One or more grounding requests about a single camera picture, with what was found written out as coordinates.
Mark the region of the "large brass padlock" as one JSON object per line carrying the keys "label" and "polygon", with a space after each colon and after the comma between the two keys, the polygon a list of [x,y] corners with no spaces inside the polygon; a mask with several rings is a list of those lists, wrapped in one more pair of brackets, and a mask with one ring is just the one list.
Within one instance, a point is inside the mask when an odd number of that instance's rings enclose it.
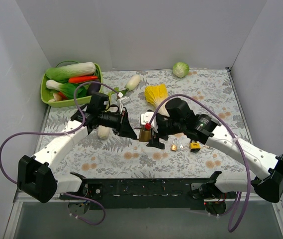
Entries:
{"label": "large brass padlock", "polygon": [[146,130],[144,127],[134,127],[135,133],[139,133],[138,141],[139,142],[149,142],[152,138],[152,133],[150,130]]}

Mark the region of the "yellow padlock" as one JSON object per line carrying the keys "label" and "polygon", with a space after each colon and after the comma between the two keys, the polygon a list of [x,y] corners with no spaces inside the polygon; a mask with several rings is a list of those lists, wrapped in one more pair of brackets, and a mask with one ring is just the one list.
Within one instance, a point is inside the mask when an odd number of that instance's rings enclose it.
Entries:
{"label": "yellow padlock", "polygon": [[191,140],[189,144],[190,152],[196,153],[201,150],[199,143],[195,140]]}

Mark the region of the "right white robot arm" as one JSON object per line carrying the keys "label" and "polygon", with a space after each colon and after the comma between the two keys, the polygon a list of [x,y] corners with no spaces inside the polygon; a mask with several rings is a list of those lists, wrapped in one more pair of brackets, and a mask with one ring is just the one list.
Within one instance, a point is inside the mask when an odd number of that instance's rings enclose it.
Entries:
{"label": "right white robot arm", "polygon": [[283,194],[283,154],[277,156],[261,150],[249,142],[232,136],[220,121],[206,114],[196,115],[187,102],[174,98],[165,108],[168,116],[147,111],[140,116],[140,123],[151,130],[153,138],[149,147],[159,148],[159,139],[183,133],[190,140],[217,149],[232,159],[247,164],[249,176],[230,176],[215,171],[207,182],[194,190],[197,198],[218,198],[229,192],[251,192],[266,201],[277,203]]}

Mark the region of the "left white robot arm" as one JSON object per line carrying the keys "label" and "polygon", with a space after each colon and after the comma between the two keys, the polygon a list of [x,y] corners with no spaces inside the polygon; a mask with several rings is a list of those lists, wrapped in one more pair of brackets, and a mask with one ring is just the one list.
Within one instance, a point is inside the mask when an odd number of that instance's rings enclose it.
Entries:
{"label": "left white robot arm", "polygon": [[60,193],[72,193],[75,198],[83,199],[88,193],[88,187],[84,184],[85,179],[82,175],[54,174],[65,156],[100,125],[113,129],[118,136],[137,138],[129,123],[125,107],[131,99],[119,98],[115,112],[107,110],[108,100],[108,95],[94,93],[90,102],[71,116],[60,136],[54,138],[33,156],[23,156],[18,163],[18,189],[41,203],[48,202],[55,194]]}

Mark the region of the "small brass padlock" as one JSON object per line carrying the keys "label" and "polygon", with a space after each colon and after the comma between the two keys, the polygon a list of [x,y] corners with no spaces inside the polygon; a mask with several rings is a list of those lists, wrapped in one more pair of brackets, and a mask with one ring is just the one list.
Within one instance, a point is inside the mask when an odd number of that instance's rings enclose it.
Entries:
{"label": "small brass padlock", "polygon": [[174,138],[172,140],[172,144],[171,144],[171,151],[174,151],[176,152],[178,150],[178,139],[177,138]]}

